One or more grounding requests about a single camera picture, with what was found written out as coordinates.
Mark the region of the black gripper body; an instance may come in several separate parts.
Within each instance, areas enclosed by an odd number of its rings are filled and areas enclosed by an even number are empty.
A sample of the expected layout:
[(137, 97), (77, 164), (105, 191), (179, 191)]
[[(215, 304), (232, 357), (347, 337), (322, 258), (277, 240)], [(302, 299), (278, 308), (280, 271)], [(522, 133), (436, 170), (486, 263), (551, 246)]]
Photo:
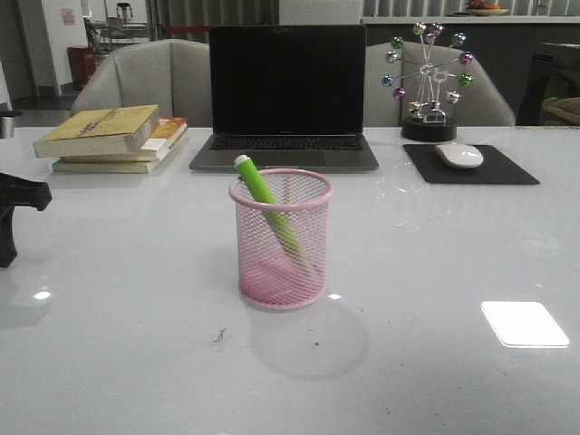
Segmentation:
[(17, 257), (13, 235), (13, 214), (16, 207), (43, 211), (52, 200), (46, 182), (1, 174), (1, 267), (8, 267)]

